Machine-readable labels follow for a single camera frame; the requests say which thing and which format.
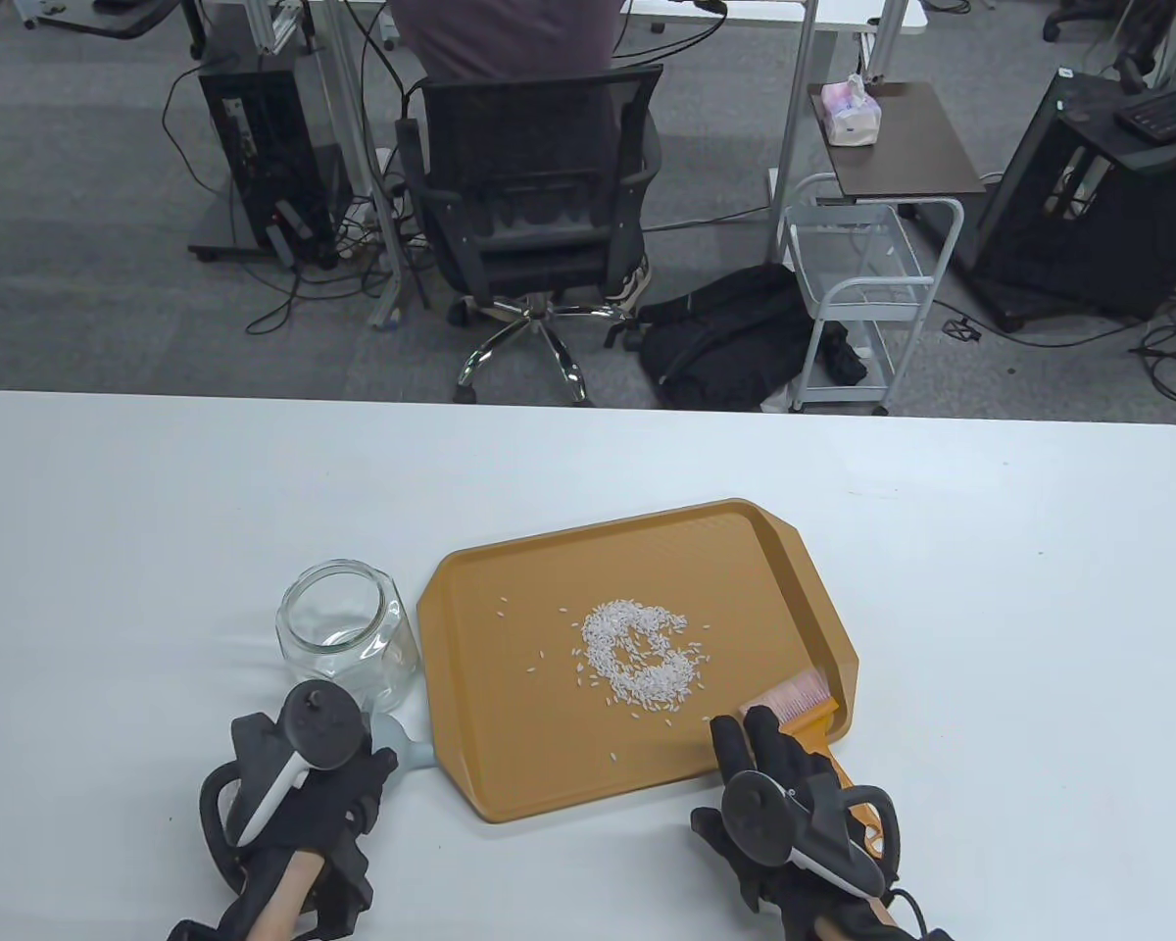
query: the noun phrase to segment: tissue box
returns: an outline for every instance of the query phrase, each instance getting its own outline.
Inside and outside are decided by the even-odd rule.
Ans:
[[[833,147],[866,147],[880,138],[880,104],[867,94],[861,75],[822,86],[820,100],[827,142]]]

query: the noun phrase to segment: black backpack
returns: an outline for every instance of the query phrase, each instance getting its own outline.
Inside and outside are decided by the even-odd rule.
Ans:
[[[775,263],[733,271],[691,294],[647,305],[636,320],[641,367],[666,407],[708,412],[756,409],[802,372],[814,331],[795,274]],[[824,325],[821,353],[826,346],[853,356],[838,323]],[[850,382],[862,379],[854,373]]]

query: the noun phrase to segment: gray shirt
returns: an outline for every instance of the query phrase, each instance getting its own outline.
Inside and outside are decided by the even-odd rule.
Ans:
[[[606,72],[620,0],[390,0],[401,40],[433,80]]]

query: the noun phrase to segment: caster wheel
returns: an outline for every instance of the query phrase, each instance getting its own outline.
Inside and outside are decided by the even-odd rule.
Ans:
[[[1001,314],[1000,318],[995,318],[996,328],[1002,333],[1018,333],[1023,328],[1023,318],[1014,316],[1013,314]]]
[[[470,308],[467,306],[466,299],[459,296],[457,300],[449,306],[449,313],[445,314],[443,318],[453,323],[454,327],[468,327],[470,326]]]

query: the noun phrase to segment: chair backrest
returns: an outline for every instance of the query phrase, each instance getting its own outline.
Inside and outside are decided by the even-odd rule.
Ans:
[[[461,194],[481,251],[600,242],[661,74],[427,82],[427,182]]]

